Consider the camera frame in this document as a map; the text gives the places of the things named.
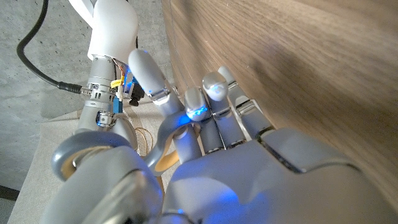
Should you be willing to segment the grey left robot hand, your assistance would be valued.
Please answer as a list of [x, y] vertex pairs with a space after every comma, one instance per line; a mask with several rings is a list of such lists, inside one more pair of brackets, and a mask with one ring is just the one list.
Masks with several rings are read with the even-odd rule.
[[66, 139], [52, 162], [64, 185], [42, 223], [397, 222], [347, 158], [286, 128], [181, 164], [163, 192], [155, 166], [170, 135], [189, 121], [183, 113], [167, 117], [145, 158], [112, 133]]

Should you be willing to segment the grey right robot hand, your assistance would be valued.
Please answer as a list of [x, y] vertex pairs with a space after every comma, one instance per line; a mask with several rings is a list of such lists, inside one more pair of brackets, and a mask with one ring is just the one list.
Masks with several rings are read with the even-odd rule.
[[111, 88], [111, 82], [116, 75], [117, 68], [112, 58], [94, 56], [86, 86], [86, 91], [91, 92], [90, 98], [85, 101], [75, 133], [109, 131], [127, 139], [136, 150], [138, 143], [134, 127], [124, 115], [114, 111], [114, 103], [119, 100], [116, 90]]

